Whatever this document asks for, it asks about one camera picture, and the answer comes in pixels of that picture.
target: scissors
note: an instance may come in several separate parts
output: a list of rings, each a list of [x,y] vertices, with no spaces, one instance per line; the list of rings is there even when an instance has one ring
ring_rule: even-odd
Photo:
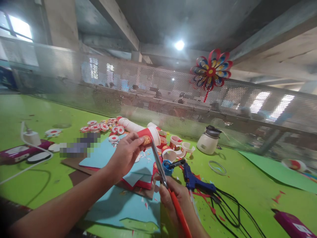
[[[168,188],[166,176],[165,176],[165,173],[164,173],[164,170],[163,170],[163,165],[161,163],[161,160],[160,160],[159,155],[158,155],[158,151],[157,151],[156,146],[154,145],[153,141],[154,140],[151,137],[151,147],[152,147],[152,150],[153,150],[153,153],[154,153],[156,165],[158,167],[158,172],[159,172],[159,174],[160,174],[160,176],[162,178],[161,183],[164,185],[164,187],[167,188],[167,190],[169,191],[169,194],[171,195],[171,198],[172,198],[175,210],[176,210],[176,214],[177,214],[179,220],[181,221],[181,224],[182,224],[182,227],[183,227],[183,230],[184,230],[184,233],[185,233],[185,237],[186,238],[192,238],[191,232],[189,231],[188,224],[187,224],[187,222],[185,220],[182,208],[179,205],[179,202],[178,202],[178,200],[176,198],[176,195],[175,195],[174,192],[171,192],[171,190]]]

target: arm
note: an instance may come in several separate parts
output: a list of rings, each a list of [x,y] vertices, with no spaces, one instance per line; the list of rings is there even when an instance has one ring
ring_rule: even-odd
[[[201,222],[199,221],[193,204],[191,202],[191,197],[189,196],[188,189],[180,184],[178,184],[172,177],[166,176],[167,185],[171,191],[174,191],[179,205],[182,208],[184,217],[187,221],[189,230],[193,238],[210,238],[210,236],[205,231]],[[184,237],[182,232],[182,226],[177,218],[177,214],[175,211],[175,207],[172,202],[172,198],[168,192],[168,190],[161,184],[159,187],[159,194],[161,195],[161,202],[167,209],[167,212],[174,224],[174,226],[178,229],[179,237]]]
[[[130,133],[109,163],[66,193],[30,212],[10,228],[13,237],[64,237],[82,215],[132,168],[144,138]]]

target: perforated metal screen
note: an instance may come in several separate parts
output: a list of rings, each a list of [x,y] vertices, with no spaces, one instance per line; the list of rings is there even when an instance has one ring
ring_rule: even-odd
[[[207,125],[220,144],[317,168],[317,97],[227,80],[203,103],[192,75],[0,37],[22,93],[198,139]]]

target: workbench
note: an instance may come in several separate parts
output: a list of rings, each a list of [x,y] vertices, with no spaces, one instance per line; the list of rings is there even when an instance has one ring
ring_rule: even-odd
[[[52,138],[55,143],[74,142],[80,137],[79,129],[89,120],[107,119],[105,116],[93,114],[79,109],[63,106],[57,103],[37,99],[26,95],[0,95],[0,123],[1,143],[0,151],[22,145],[20,140],[20,123],[26,124],[38,132],[44,139],[44,132],[51,129],[56,123],[59,111],[67,111],[72,119],[72,126],[63,129],[59,137]],[[184,139],[196,146],[196,141]],[[72,182],[68,176],[74,169],[60,163],[59,153],[47,162],[41,163],[34,169],[28,170],[18,177],[0,186],[1,196],[17,204],[35,209],[50,199],[72,188]],[[208,161],[220,163],[227,170],[226,176],[216,174],[208,166]],[[312,232],[317,234],[317,196],[315,194],[296,189],[276,181],[265,174],[238,151],[222,147],[216,153],[208,156],[198,149],[193,153],[193,159],[188,160],[193,173],[200,175],[204,182],[212,181],[218,188],[233,195],[246,207],[255,218],[266,237],[288,237],[284,229],[274,219],[272,208],[291,213],[297,216]],[[18,173],[29,165],[25,161],[15,165],[0,166],[0,181]],[[181,184],[185,184],[180,168],[175,168],[174,178],[178,178]],[[284,192],[279,203],[272,200],[280,191]],[[233,237],[215,219],[208,204],[202,197],[194,195],[201,222],[211,237]],[[237,213],[237,206],[228,201],[232,210]],[[261,237],[253,222],[244,211],[241,211],[241,222],[252,237]],[[224,222],[239,237],[244,237],[240,229],[233,228],[228,221]],[[131,230],[109,227],[106,225],[86,222],[81,219],[78,226],[100,237],[132,237]],[[167,218],[166,211],[161,206],[161,235],[172,235],[171,222]],[[150,234],[135,231],[133,237],[151,237]]]

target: light fixture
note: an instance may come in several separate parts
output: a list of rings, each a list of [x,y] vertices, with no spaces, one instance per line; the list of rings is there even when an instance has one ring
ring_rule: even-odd
[[[184,41],[180,40],[175,43],[175,48],[178,50],[182,50],[184,48],[184,45],[185,45]]]

